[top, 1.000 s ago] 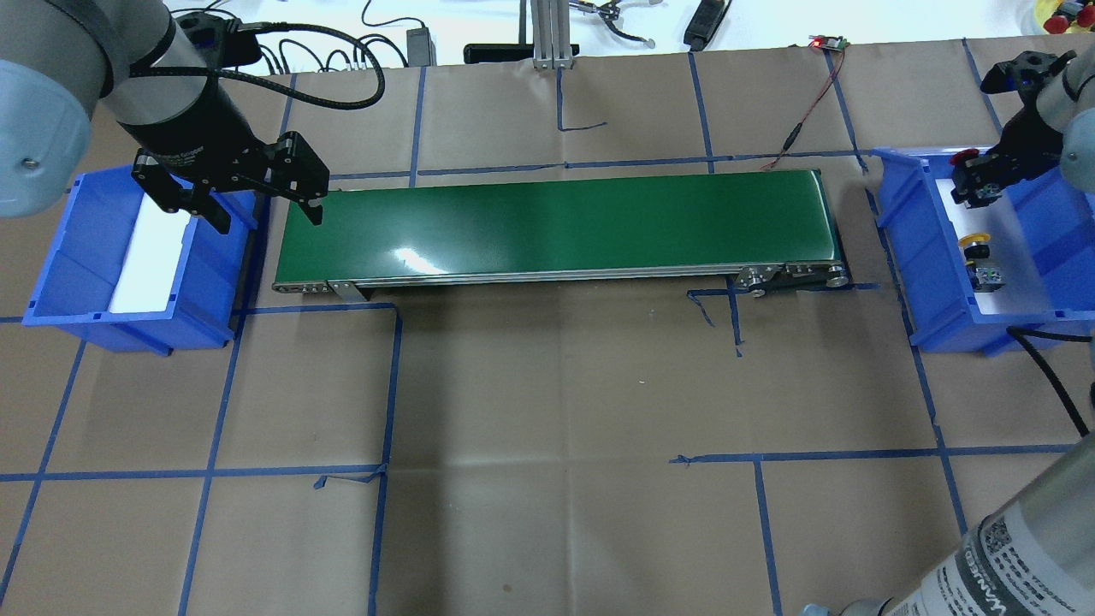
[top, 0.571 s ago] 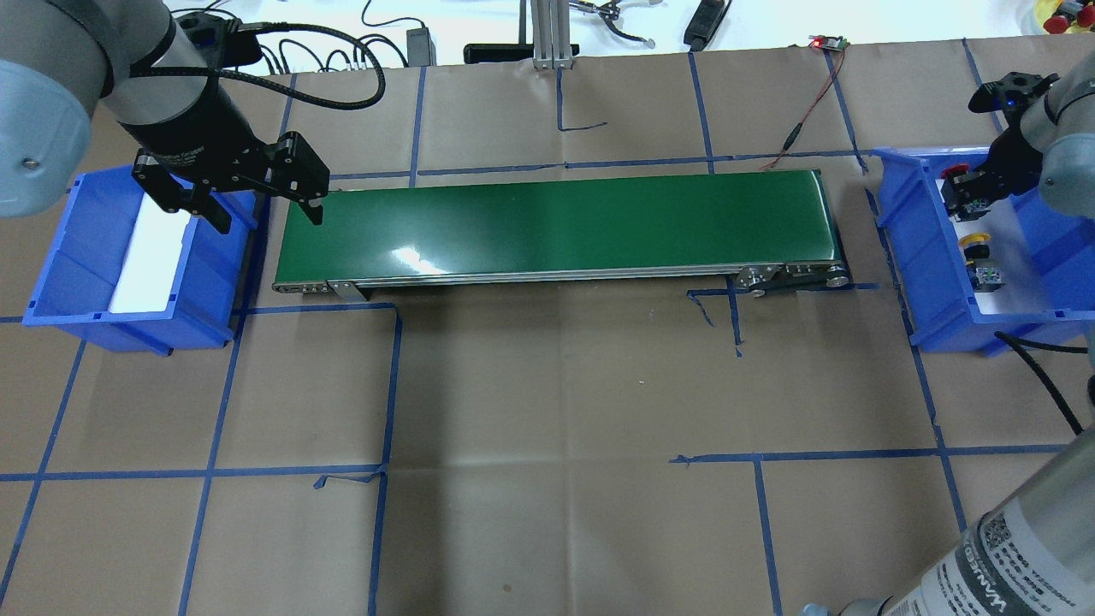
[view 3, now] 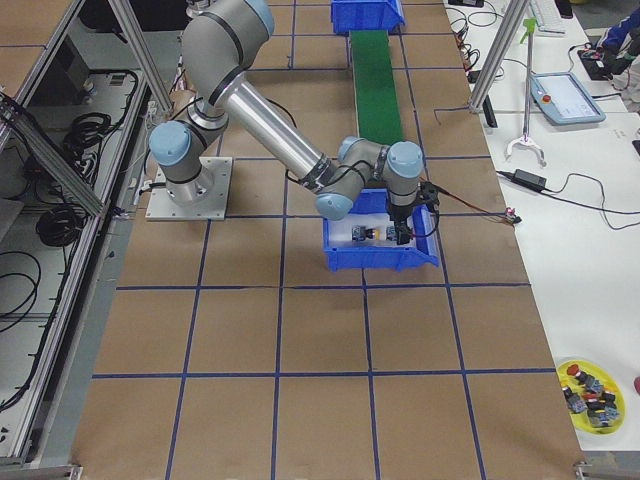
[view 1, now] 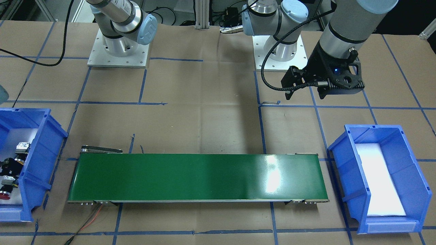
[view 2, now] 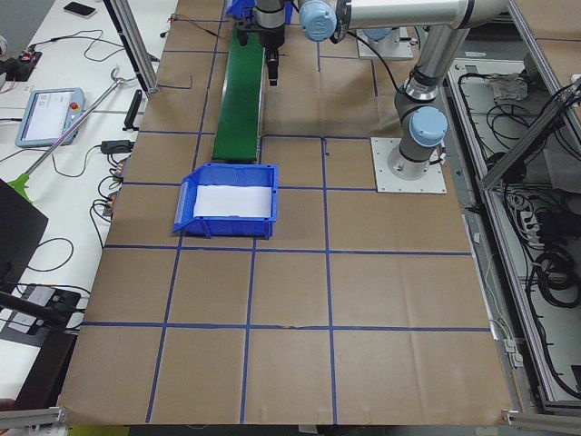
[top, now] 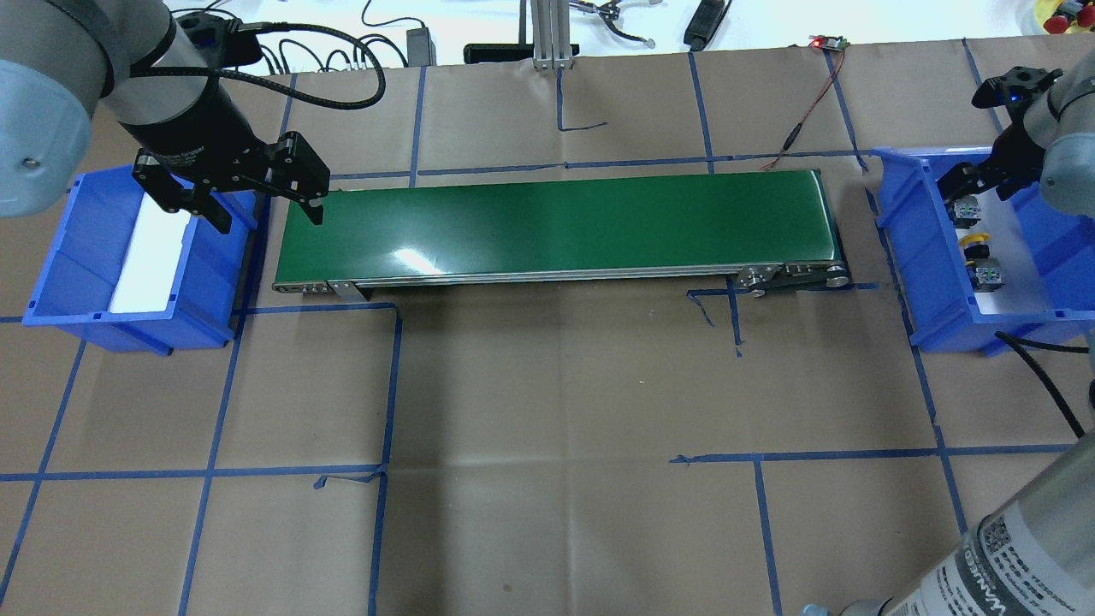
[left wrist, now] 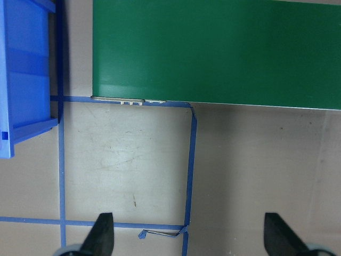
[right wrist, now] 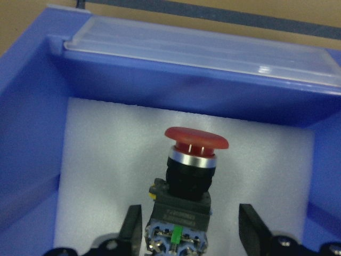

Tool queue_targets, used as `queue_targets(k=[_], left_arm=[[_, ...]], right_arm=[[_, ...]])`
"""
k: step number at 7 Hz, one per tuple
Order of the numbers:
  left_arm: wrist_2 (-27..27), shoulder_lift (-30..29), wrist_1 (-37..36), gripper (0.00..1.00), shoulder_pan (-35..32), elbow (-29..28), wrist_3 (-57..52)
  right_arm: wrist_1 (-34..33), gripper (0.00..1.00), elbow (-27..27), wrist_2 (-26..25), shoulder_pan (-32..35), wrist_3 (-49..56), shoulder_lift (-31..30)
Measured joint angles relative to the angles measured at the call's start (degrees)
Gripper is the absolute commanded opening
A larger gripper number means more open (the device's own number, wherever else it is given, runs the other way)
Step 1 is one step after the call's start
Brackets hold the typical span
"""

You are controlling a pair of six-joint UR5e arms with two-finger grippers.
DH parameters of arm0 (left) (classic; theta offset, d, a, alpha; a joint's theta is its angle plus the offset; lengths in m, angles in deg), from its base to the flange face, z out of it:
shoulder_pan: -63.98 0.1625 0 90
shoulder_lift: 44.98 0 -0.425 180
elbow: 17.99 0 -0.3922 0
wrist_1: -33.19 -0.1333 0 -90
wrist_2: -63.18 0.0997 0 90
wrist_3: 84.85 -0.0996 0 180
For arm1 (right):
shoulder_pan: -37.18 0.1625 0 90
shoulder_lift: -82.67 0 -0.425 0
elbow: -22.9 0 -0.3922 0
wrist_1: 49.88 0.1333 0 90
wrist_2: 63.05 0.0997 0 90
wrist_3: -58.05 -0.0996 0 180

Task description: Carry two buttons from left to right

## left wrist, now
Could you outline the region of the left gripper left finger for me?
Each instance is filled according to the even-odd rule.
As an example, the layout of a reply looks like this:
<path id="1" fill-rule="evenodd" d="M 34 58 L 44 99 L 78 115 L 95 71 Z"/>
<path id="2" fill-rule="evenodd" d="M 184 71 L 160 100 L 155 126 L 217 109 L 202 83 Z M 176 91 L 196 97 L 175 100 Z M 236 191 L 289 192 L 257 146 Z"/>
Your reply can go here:
<path id="1" fill-rule="evenodd" d="M 114 248 L 112 213 L 101 213 L 79 249 L 80 255 L 111 256 Z"/>

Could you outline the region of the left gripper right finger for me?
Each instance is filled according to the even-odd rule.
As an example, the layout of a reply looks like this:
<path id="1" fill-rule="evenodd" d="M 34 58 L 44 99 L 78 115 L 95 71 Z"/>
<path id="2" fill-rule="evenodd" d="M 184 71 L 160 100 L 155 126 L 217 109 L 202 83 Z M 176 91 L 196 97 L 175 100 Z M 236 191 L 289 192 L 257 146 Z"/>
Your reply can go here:
<path id="1" fill-rule="evenodd" d="M 309 251 L 278 213 L 265 213 L 263 241 L 268 255 L 300 255 Z"/>

